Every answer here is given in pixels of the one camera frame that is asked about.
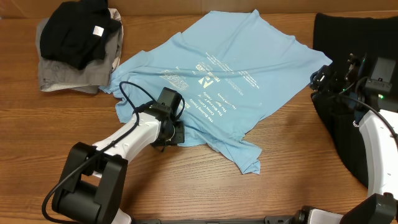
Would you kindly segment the light blue printed t-shirt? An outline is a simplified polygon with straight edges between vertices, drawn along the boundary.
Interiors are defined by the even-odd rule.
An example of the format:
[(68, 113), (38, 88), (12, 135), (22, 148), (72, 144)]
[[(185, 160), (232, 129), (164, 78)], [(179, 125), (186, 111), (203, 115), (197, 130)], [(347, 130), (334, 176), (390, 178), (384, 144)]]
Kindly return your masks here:
[(244, 140), (262, 119), (305, 88), (330, 59), (277, 30), (257, 11), (212, 11), (164, 44), (121, 64), (103, 91), (119, 99), (121, 122), (132, 106), (163, 88), (185, 100), (186, 146), (207, 144), (243, 174), (258, 174), (261, 148)]

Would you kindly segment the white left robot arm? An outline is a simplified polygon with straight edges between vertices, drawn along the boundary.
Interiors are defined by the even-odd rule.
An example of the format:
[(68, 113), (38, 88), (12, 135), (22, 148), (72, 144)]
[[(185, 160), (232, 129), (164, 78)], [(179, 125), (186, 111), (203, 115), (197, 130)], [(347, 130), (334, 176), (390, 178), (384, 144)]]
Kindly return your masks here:
[(150, 101), (135, 108), (131, 120), (93, 145), (76, 143), (58, 184), (46, 198), (65, 223), (132, 223), (120, 208), (127, 167), (148, 145), (184, 142), (184, 100)]

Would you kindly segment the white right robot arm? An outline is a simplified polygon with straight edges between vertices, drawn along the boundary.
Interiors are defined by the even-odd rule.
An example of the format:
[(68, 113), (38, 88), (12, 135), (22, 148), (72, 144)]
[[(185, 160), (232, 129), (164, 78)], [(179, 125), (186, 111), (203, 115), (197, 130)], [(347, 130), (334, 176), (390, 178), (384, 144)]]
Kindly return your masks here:
[(286, 223), (392, 223), (397, 220), (397, 61), (349, 55), (343, 78), (329, 66), (312, 75), (311, 89), (354, 111), (366, 150), (368, 196), (344, 215), (302, 207)]

